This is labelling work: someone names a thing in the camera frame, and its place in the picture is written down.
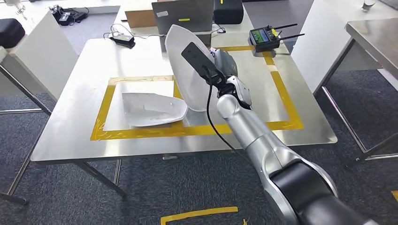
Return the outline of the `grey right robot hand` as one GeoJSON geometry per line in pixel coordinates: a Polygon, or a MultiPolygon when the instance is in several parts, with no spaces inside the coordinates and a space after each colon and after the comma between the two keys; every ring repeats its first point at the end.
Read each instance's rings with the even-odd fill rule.
{"type": "Polygon", "coordinates": [[[211,47],[210,53],[214,57],[214,64],[227,78],[238,77],[237,65],[233,57],[225,50],[211,47]]]}

